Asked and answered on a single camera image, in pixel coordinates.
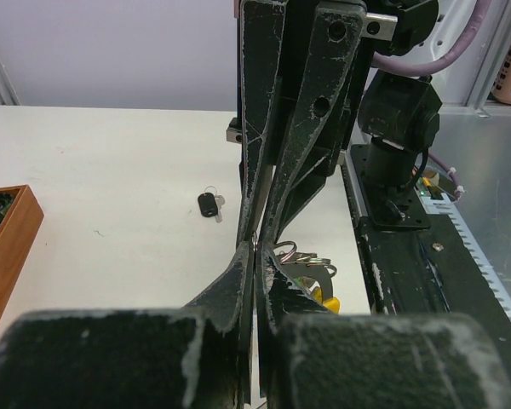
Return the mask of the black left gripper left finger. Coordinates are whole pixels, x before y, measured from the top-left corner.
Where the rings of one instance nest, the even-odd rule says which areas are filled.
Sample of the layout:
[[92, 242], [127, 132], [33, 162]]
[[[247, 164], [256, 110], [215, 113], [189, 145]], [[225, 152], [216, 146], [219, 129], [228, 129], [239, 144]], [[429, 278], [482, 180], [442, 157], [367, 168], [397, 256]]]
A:
[[0, 339], [0, 408], [241, 408], [255, 247], [178, 309], [40, 310]]

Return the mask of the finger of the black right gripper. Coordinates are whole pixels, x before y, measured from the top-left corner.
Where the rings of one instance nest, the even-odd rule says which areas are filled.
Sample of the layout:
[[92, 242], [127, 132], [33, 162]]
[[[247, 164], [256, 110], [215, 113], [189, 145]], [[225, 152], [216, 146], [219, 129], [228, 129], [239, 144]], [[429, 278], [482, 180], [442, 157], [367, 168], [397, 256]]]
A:
[[239, 243], [250, 240], [258, 228], [270, 188], [270, 135], [285, 16], [285, 1], [243, 1], [239, 8], [243, 170]]
[[361, 3], [320, 3], [315, 7], [299, 95], [261, 224], [262, 244], [273, 244], [279, 236], [288, 195], [337, 102], [364, 22]]

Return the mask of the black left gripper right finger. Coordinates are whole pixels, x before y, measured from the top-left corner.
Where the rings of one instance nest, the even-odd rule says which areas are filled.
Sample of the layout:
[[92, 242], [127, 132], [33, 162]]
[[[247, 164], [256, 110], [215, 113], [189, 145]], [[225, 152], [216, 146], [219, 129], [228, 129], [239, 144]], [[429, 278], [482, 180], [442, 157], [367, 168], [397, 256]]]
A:
[[255, 256], [260, 391], [271, 408], [511, 408], [511, 379], [466, 314], [339, 315]]

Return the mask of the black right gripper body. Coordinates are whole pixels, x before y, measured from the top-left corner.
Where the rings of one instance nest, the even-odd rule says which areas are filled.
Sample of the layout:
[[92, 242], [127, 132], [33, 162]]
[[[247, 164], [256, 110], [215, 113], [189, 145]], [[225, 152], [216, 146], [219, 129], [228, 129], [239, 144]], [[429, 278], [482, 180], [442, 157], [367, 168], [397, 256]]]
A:
[[399, 34], [395, 1], [237, 1], [241, 230], [282, 230], [324, 187], [351, 134], [376, 51]]

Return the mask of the metal keyring with yellow grip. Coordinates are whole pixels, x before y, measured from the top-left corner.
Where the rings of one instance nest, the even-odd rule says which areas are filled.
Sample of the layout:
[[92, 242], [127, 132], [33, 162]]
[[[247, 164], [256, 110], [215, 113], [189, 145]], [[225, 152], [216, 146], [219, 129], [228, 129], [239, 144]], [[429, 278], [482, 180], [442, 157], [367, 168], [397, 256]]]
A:
[[273, 251], [285, 273], [308, 295], [312, 297], [311, 291], [320, 287], [324, 300], [336, 297], [332, 280], [337, 268], [329, 258], [316, 252], [299, 251], [296, 242], [289, 240], [277, 243]]

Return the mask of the black headed key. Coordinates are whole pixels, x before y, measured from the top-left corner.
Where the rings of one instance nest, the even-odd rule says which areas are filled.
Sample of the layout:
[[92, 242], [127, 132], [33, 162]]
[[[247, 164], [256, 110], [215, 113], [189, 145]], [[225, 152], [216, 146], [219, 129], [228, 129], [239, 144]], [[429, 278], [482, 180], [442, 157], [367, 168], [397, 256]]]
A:
[[217, 223], [222, 222], [221, 209], [226, 203], [225, 198], [218, 193], [216, 187], [207, 186], [197, 197], [198, 207], [201, 216], [205, 218], [214, 218]]

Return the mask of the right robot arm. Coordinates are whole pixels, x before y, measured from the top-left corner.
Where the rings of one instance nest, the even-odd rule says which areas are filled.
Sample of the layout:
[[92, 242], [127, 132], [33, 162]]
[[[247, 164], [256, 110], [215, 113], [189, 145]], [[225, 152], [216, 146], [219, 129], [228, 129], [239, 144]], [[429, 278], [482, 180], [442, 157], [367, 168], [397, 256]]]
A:
[[371, 69], [400, 78], [446, 71], [501, 1], [237, 1], [241, 146], [236, 240], [267, 241], [324, 186], [351, 140]]

